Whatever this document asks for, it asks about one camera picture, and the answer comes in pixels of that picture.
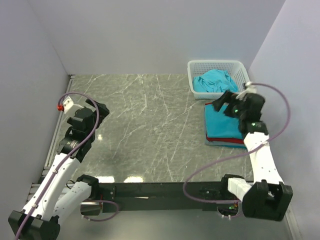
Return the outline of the teal t shirt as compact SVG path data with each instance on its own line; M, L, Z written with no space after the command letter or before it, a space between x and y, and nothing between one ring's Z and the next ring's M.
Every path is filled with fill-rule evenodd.
M239 120L224 114L227 105L223 105L220 111L216 111L209 103L204 107L204 119L206 133L209 138L235 138L243 139L239 131Z

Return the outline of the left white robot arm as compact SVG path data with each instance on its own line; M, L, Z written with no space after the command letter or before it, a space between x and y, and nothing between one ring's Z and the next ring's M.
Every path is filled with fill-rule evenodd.
M105 104L86 99L95 108L75 104L67 97L58 110L68 116L70 125L59 142L54 160L47 175L33 197L20 211L12 211L9 225L17 240L55 240L61 225L82 201L96 200L100 195L99 181L82 176L70 192L61 196L67 181L83 161L95 140L95 130L109 115Z

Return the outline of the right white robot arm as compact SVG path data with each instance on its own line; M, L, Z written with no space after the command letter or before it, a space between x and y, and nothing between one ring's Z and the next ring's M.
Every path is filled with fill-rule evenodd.
M236 196L242 202L242 212L247 218L280 222L293 197L293 189L286 185L276 168L270 147L266 124L261 121L265 99L257 93L243 96L227 90L212 102L215 111L226 105L224 114L238 119L238 129L243 136L253 171L253 184L244 179L227 176L219 187L222 198Z

